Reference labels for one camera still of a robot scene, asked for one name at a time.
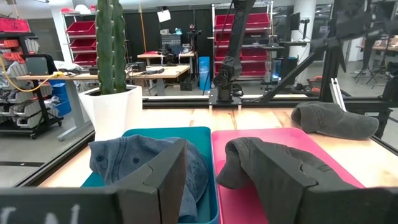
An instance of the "wooden tabletop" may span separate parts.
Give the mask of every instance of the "wooden tabletop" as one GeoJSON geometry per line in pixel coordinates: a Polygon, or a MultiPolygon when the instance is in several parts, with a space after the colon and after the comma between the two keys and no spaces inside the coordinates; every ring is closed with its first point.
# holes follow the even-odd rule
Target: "wooden tabletop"
{"type": "MultiPolygon", "coordinates": [[[[179,57],[194,57],[195,53],[188,52],[188,53],[181,53],[179,57]]],[[[161,58],[164,57],[163,55],[155,54],[155,53],[148,53],[148,54],[140,54],[137,55],[137,58],[161,58]]]]}
{"type": "MultiPolygon", "coordinates": [[[[292,109],[144,110],[143,128],[207,126],[212,131],[294,127],[292,109]]],[[[352,141],[321,134],[309,136],[366,187],[398,186],[398,157],[368,139],[352,141]]],[[[44,181],[41,187],[80,187],[90,176],[87,147],[44,181]]]]}
{"type": "MultiPolygon", "coordinates": [[[[156,71],[164,68],[164,72],[160,74],[153,74],[153,75],[141,75],[142,72],[134,72],[130,76],[131,78],[135,79],[155,79],[155,78],[177,78],[184,72],[190,69],[189,65],[177,65],[177,66],[170,66],[170,67],[161,67],[161,66],[148,66],[148,71],[156,71]]],[[[24,75],[21,77],[17,77],[18,80],[45,80],[50,75],[24,75]]],[[[97,80],[97,75],[90,75],[89,73],[84,73],[81,75],[76,75],[74,77],[52,77],[51,80],[97,80]]]]}
{"type": "MultiPolygon", "coordinates": [[[[372,50],[386,50],[386,46],[373,46],[372,50]]],[[[398,52],[398,47],[388,47],[387,50],[398,52]]]]}

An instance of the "workbench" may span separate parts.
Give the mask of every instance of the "workbench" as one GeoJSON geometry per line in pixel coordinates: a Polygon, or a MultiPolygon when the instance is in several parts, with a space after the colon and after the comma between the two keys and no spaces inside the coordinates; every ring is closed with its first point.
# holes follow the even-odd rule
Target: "workbench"
{"type": "MultiPolygon", "coordinates": [[[[211,131],[297,128],[290,114],[292,108],[242,110],[164,109],[144,110],[141,128],[207,126],[211,131]]],[[[309,134],[335,161],[340,163],[365,187],[398,185],[398,157],[371,139],[353,141],[309,134]]],[[[40,187],[80,187],[90,176],[90,149],[86,147],[53,173],[40,187]]]]}
{"type": "MultiPolygon", "coordinates": [[[[193,58],[195,58],[195,56],[196,56],[196,53],[194,53],[194,52],[180,53],[180,54],[178,55],[178,57],[180,57],[180,58],[189,58],[189,66],[190,66],[190,72],[191,72],[191,74],[194,73],[194,72],[193,72],[193,58]]],[[[163,55],[156,54],[156,53],[148,52],[148,53],[146,53],[146,54],[137,55],[137,58],[144,58],[144,59],[146,59],[146,60],[147,60],[147,65],[150,65],[150,60],[151,60],[151,59],[153,59],[153,58],[164,58],[164,56],[163,56],[163,55]]]]}
{"type": "MultiPolygon", "coordinates": [[[[177,78],[184,72],[189,70],[189,65],[178,65],[173,67],[161,67],[161,66],[150,66],[147,67],[147,70],[160,70],[164,68],[165,71],[160,74],[153,75],[143,75],[142,72],[133,72],[127,74],[127,78],[132,79],[145,79],[145,80],[153,80],[156,79],[156,90],[157,94],[160,96],[165,95],[165,85],[164,78],[177,78]]],[[[18,80],[45,80],[50,75],[24,75],[21,77],[17,77],[18,80]]],[[[64,141],[66,138],[73,136],[74,134],[79,133],[81,130],[86,129],[91,126],[91,122],[85,122],[83,117],[83,110],[81,109],[80,100],[78,96],[78,92],[76,89],[76,85],[74,81],[83,81],[83,80],[97,80],[97,75],[90,75],[88,73],[76,75],[74,77],[63,76],[63,77],[53,77],[51,80],[64,80],[65,88],[67,89],[68,99],[70,103],[70,107],[72,109],[73,119],[75,121],[75,127],[65,131],[61,135],[58,136],[59,141],[64,141]]]]}
{"type": "MultiPolygon", "coordinates": [[[[373,65],[374,65],[374,61],[375,60],[382,60],[383,59],[383,55],[385,54],[384,51],[386,50],[386,46],[380,45],[380,46],[373,46],[372,48],[372,54],[371,54],[371,58],[369,59],[369,69],[373,70],[373,65]]],[[[398,52],[398,47],[388,47],[387,51],[390,52],[398,52]]],[[[386,56],[386,64],[388,62],[398,62],[398,58],[397,57],[389,57],[386,56]]]]}

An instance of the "ceiling light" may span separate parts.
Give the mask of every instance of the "ceiling light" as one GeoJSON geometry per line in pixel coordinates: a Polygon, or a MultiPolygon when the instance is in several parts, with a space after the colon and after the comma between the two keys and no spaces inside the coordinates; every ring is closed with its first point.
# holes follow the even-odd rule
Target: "ceiling light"
{"type": "Polygon", "coordinates": [[[38,1],[38,2],[42,2],[42,3],[49,3],[50,0],[33,0],[33,1],[38,1]]]}

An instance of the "gray cap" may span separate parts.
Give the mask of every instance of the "gray cap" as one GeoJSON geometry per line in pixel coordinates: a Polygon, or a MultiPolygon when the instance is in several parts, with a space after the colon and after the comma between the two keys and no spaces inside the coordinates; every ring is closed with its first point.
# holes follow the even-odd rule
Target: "gray cap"
{"type": "Polygon", "coordinates": [[[376,118],[345,112],[335,103],[300,103],[291,117],[306,133],[318,132],[344,139],[367,139],[379,127],[376,118]]]}

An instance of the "black robotic arm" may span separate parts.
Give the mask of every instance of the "black robotic arm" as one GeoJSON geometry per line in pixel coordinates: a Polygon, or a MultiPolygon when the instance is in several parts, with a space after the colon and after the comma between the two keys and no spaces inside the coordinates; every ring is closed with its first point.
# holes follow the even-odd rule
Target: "black robotic arm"
{"type": "Polygon", "coordinates": [[[256,0],[233,0],[235,17],[229,38],[227,55],[221,64],[220,71],[214,77],[214,84],[217,87],[217,101],[230,103],[233,101],[233,82],[242,74],[242,65],[239,58],[243,43],[244,31],[248,15],[256,0]]]}

